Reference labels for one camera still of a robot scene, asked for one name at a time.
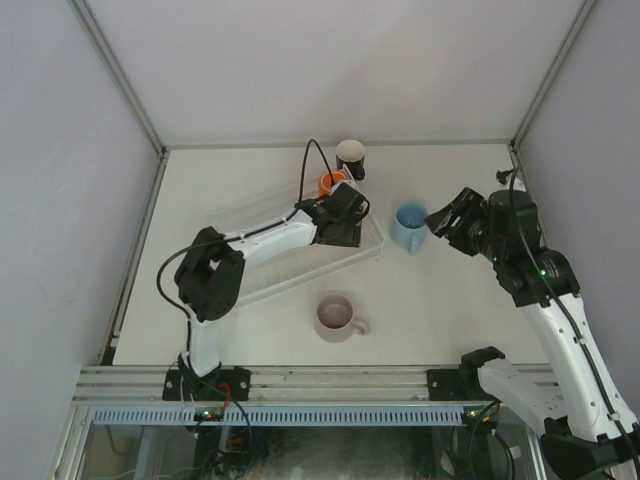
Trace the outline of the lilac mug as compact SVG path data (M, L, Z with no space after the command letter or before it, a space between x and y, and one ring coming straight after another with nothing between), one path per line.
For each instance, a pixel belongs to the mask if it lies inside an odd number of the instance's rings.
M329 343L342 343L354 335L366 336L371 327L355 314L351 301L340 294L329 294L316 307L315 331Z

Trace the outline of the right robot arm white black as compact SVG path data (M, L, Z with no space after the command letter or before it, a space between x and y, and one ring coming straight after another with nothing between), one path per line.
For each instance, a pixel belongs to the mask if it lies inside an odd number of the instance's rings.
M639 420L622 398L590 330L567 258L541 243L538 208L522 190L488 198L465 188L425 223L468 256L482 255L538 337L558 383L554 400L494 347L462 357L473 387L506 404L537 435L561 479L639 468Z

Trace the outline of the orange mug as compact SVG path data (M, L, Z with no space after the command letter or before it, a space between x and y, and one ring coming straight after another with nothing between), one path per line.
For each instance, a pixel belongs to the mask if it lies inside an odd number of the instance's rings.
M323 174L318 180L318 198L323 199L331 194L340 182L347 181L349 176L343 171L331 171Z

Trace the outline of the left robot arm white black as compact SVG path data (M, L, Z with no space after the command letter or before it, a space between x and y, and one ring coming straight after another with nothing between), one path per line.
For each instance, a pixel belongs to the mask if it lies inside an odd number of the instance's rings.
M182 260L174 274L176 301L165 300L187 319L185 348L178 364L204 377L222 365L220 348L198 347L197 334L235 307L244 274L276 256L311 245L356 248L370 202L355 186L341 181L325 195L299 199L283 216L237 233L201 229L192 244L162 264Z

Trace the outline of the light blue mug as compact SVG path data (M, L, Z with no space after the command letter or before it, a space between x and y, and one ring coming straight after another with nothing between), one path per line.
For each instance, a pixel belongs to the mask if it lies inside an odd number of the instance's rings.
M391 240L410 255L417 254L428 233L427 216L427 209L421 203L407 202L400 205L391 221Z

